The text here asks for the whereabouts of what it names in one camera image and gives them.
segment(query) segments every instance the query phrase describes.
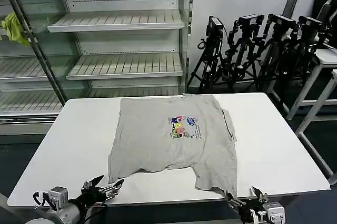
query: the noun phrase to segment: metal shelving unit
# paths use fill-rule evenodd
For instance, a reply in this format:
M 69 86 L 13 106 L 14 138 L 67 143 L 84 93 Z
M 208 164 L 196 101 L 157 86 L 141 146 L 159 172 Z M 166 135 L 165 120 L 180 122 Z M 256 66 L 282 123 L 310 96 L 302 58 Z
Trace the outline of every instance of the metal shelving unit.
M 190 0 L 2 1 L 32 48 L 2 41 L 0 120 L 54 115 L 70 98 L 184 91 Z
M 180 13 L 174 10 L 113 11 L 69 13 L 48 27 L 56 32 L 103 30 L 180 29 L 185 27 Z
M 66 76 L 69 80 L 179 77 L 179 53 L 85 55 Z

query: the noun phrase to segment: white desk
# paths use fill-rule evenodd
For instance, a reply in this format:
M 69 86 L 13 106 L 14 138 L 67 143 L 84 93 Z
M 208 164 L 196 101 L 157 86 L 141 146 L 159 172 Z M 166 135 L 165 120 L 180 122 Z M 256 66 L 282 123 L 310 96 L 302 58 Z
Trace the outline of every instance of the white desk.
M 330 185 L 265 94 L 214 95 L 232 117 L 237 142 L 237 195 L 255 186 L 269 195 L 328 190 Z M 42 141 L 8 199 L 9 206 L 33 206 L 36 191 L 66 187 L 76 198 L 84 181 L 106 175 L 120 111 L 120 98 L 73 99 Z M 109 204 L 223 199 L 195 189 L 191 168 L 137 173 L 125 179 Z

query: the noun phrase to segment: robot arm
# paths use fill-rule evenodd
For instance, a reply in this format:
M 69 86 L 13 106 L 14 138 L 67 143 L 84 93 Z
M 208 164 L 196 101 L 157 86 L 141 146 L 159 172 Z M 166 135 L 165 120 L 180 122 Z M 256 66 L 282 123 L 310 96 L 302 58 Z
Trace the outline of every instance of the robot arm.
M 278 202 L 268 202 L 268 195 L 252 187 L 257 199 L 239 200 L 226 192 L 229 206 L 240 215 L 242 223 L 285 224 L 284 207 Z
M 34 193 L 33 198 L 38 207 L 44 206 L 44 203 L 47 202 L 50 210 L 46 213 L 47 219 L 35 219 L 26 224 L 77 224 L 86 222 L 88 219 L 85 219 L 85 217 L 89 208 L 98 202 L 101 202 L 100 206 L 106 206 L 103 203 L 115 198 L 124 182 L 124 179 L 122 179 L 113 186 L 97 187 L 96 185 L 102 178 L 103 175 L 85 182 L 81 189 L 81 195 L 76 199 L 68 200 L 68 190 L 63 187 L 55 187 L 48 193 L 43 192 L 41 203 L 37 199 L 40 193 Z

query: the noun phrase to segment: cable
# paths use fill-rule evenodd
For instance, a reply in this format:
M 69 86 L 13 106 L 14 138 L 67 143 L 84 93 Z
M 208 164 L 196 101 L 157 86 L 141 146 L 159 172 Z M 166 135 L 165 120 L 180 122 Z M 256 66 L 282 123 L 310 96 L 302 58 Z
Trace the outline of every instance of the cable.
M 99 215 L 99 214 L 101 214 L 101 213 L 103 213 L 104 211 L 107 210 L 107 204 L 102 203 L 102 204 L 100 204 L 100 205 L 98 205 L 98 206 L 102 206 L 102 207 L 104 207 L 104 208 L 103 208 L 102 210 L 100 210 L 100 211 L 94 213 L 93 215 L 90 215 L 88 218 L 84 219 L 83 221 L 80 221 L 79 223 L 80 223 L 80 224 L 84 224 L 84 223 L 86 223 L 88 220 L 90 220 L 91 218 L 93 218 L 94 216 Z
M 226 33 L 226 39 L 227 39 L 227 41 L 228 41 L 228 33 L 227 33 L 227 30 L 226 30 L 226 27 L 225 27 L 225 25 L 222 23 L 222 21 L 219 20 L 219 22 L 222 24 L 223 29 L 225 30 L 225 33 Z

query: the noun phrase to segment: white table frame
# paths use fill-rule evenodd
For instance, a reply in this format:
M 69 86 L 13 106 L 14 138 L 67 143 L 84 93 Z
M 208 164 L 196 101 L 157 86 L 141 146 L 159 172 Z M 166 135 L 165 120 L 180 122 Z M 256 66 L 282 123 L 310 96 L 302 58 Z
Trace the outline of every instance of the white table frame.
M 294 102 L 293 106 L 289 108 L 284 102 L 282 102 L 282 107 L 284 112 L 287 114 L 286 119 L 292 120 L 295 116 L 296 112 L 299 110 L 301 106 L 313 106 L 317 100 L 305 100 L 305 97 L 307 96 L 308 92 L 310 91 L 312 85 L 315 83 L 316 79 L 318 78 L 320 72 L 324 68 L 337 68 L 337 54 L 336 54 L 336 63 L 335 64 L 328 64 L 324 62 L 318 55 L 316 55 L 316 66 L 312 70 L 308 80 L 306 81 L 303 89 L 301 90 L 300 94 L 298 95 L 296 101 Z M 271 94 L 278 102 L 281 102 L 281 98 L 279 95 L 275 92 L 274 86 L 275 86 L 276 80 L 271 81 L 267 93 Z M 327 99 L 324 101 L 324 105 L 337 105 L 337 99 Z
M 328 97 L 333 92 L 337 86 L 337 70 L 333 71 L 333 77 L 325 87 L 322 94 L 319 96 L 318 100 L 314 103 L 314 106 L 311 108 L 305 119 L 302 121 L 295 134 L 301 140 L 302 144 L 305 145 L 312 155 L 314 155 L 320 165 L 320 169 L 325 173 L 329 179 L 329 183 L 334 185 L 337 183 L 337 172 L 334 174 L 329 165 L 324 161 L 321 155 L 317 152 L 315 147 L 310 143 L 308 138 L 305 136 L 304 131 L 313 121 L 328 121 L 328 120 L 337 120 L 337 115 L 327 115 L 327 116 L 318 116 L 317 113 L 322 106 L 326 105 L 326 102 L 329 101 Z

